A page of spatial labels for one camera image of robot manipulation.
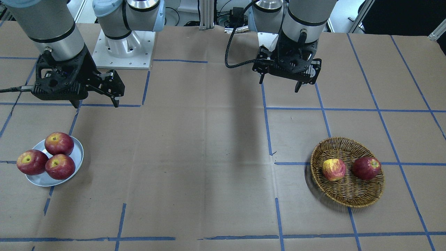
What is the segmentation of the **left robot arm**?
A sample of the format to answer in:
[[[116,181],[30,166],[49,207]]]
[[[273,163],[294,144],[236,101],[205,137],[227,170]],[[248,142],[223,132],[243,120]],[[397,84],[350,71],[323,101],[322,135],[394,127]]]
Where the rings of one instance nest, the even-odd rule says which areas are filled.
[[[248,9],[248,27],[276,37],[260,45],[252,70],[292,79],[295,92],[315,84],[322,61],[315,58],[318,40],[336,5],[335,0],[255,0]]]

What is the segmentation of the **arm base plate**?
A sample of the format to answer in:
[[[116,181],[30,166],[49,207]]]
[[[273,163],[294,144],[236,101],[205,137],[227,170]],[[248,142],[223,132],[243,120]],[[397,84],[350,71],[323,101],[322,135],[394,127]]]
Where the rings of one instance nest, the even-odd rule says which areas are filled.
[[[132,31],[128,37],[115,40],[101,31],[91,55],[100,69],[149,70],[156,32]]]

